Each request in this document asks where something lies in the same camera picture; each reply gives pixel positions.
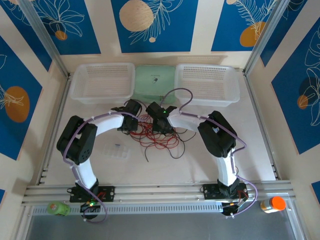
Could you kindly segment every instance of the white plastic basket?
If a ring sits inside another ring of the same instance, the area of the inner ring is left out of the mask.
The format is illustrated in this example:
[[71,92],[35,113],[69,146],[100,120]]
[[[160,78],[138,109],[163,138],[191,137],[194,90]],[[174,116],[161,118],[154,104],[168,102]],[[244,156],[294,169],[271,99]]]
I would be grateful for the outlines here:
[[132,63],[82,64],[73,75],[70,97],[83,104],[124,103],[131,98],[134,88]]
[[[191,105],[226,107],[240,99],[239,80],[231,66],[179,64],[175,69],[175,88],[186,88],[193,93]],[[190,99],[190,93],[174,92],[181,104]]]

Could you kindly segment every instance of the white table surface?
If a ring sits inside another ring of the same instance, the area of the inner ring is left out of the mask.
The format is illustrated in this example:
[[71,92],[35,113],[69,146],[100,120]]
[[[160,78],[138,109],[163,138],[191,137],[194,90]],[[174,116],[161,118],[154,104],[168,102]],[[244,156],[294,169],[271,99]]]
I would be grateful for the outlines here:
[[[219,111],[231,124],[237,135],[248,147],[235,155],[235,164],[239,169],[239,176],[249,180],[275,180],[275,175],[263,141],[256,115],[250,100],[242,72],[238,72],[240,85],[240,101],[228,107],[200,107],[186,106],[184,112],[205,116],[214,110]],[[57,133],[57,143],[69,118],[77,115],[89,118],[106,113],[119,104],[86,105],[67,98],[60,126]],[[181,135],[188,139],[193,132]],[[104,148],[109,144],[120,144],[129,148],[127,159],[107,157]],[[183,184],[190,182],[216,181],[218,178],[217,164],[213,156],[207,151],[200,135],[185,143],[186,150],[180,159],[170,157],[166,149],[148,148],[144,157],[144,148],[130,136],[115,129],[99,135],[94,143],[90,160],[93,171],[101,184]],[[182,144],[173,152],[181,153]],[[56,149],[50,156],[49,167],[45,179],[46,185],[72,185],[75,179],[69,166],[63,162],[61,153]]]

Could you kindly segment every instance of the orange cap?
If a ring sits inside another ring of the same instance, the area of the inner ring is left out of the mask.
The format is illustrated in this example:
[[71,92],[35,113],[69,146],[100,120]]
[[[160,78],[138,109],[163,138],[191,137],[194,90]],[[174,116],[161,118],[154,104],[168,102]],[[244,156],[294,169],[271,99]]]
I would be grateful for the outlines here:
[[271,205],[274,209],[282,211],[286,208],[286,201],[280,196],[274,196],[271,200]]

